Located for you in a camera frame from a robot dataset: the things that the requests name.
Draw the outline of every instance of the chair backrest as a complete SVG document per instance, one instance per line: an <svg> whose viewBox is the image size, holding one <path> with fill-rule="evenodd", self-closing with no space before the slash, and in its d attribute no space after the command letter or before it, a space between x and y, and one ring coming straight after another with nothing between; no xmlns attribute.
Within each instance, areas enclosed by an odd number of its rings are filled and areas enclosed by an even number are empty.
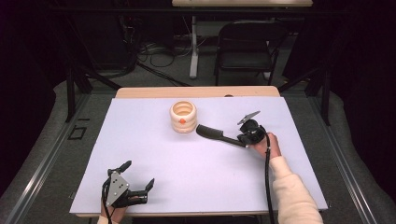
<svg viewBox="0 0 396 224"><path fill-rule="evenodd" d="M219 32L219 48L228 49L238 41L279 41L276 48L288 35L288 29L280 21L234 21Z"/></svg>

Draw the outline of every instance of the cup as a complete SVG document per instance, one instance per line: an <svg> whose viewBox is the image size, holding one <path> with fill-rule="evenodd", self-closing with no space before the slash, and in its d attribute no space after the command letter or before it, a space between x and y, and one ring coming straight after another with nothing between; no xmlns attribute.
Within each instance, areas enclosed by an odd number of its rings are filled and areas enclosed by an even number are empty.
<svg viewBox="0 0 396 224"><path fill-rule="evenodd" d="M178 101L170 108L171 123L178 133L190 133L197 125L197 109L190 101Z"/></svg>

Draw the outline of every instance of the sleeve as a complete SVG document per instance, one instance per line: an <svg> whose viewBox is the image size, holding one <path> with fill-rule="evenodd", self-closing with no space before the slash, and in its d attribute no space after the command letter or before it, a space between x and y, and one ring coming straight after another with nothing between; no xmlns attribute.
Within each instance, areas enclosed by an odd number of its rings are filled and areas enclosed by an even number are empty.
<svg viewBox="0 0 396 224"><path fill-rule="evenodd" d="M99 220L97 224L108 224L107 217L99 216Z"/></svg>
<svg viewBox="0 0 396 224"><path fill-rule="evenodd" d="M273 189L278 203L279 224L323 223L318 207L303 180L289 168L284 157L270 160L275 181Z"/></svg>

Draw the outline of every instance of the black brush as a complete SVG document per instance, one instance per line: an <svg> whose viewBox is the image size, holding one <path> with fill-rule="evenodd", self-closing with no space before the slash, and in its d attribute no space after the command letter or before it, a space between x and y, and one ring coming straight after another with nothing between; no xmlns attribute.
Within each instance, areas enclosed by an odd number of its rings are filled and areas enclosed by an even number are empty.
<svg viewBox="0 0 396 224"><path fill-rule="evenodd" d="M235 139L232 139L229 137L225 137L223 135L222 130L212 129L212 128L206 127L202 124L198 124L198 127L196 128L195 131L204 138L220 140L220 141L227 142L227 143L239 146L239 147L246 146L245 144L243 144L242 142L239 142L238 140L235 140Z"/></svg>

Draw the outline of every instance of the human hand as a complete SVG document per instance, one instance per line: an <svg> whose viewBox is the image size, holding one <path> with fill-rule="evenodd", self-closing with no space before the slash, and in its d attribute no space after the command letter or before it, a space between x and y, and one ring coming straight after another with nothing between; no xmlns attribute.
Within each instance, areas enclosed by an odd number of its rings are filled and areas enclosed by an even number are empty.
<svg viewBox="0 0 396 224"><path fill-rule="evenodd" d="M279 143L277 142L276 135L274 135L273 133L267 133L267 134L268 134L268 138L269 138L270 144L271 144L270 160L272 158L282 156L282 154L280 152L280 148L279 148ZM260 155L263 158L266 158L266 152L267 152L267 138L266 137L264 139L262 139L260 141L260 143L255 144L255 145L249 145L249 147L253 147L254 149L256 149L257 152L260 153Z"/></svg>
<svg viewBox="0 0 396 224"><path fill-rule="evenodd" d="M102 217L107 217L105 207L103 206L103 202L101 201L101 209L100 209L100 215ZM122 221L122 218L125 215L126 209L128 207L122 207L122 208L114 208L113 206L109 206L107 208L108 213L111 215L111 220L117 223L120 223Z"/></svg>

